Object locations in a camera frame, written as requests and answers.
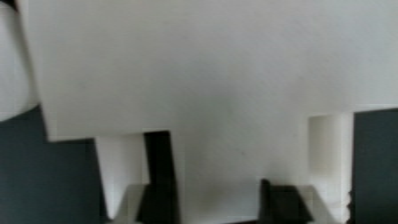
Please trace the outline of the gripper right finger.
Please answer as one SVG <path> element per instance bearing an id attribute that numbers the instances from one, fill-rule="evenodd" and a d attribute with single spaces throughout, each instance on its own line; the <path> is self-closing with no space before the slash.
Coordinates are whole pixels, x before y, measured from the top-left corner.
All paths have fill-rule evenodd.
<path id="1" fill-rule="evenodd" d="M 345 224 L 345 220 L 332 216 L 316 193 L 304 195 L 295 186 L 274 185 L 263 179 L 258 224 Z"/>

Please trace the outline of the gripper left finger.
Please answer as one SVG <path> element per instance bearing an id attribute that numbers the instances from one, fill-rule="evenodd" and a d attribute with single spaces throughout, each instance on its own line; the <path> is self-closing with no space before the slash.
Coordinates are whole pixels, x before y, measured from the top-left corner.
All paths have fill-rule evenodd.
<path id="1" fill-rule="evenodd" d="M 105 139 L 107 224 L 181 224 L 171 133 Z"/>

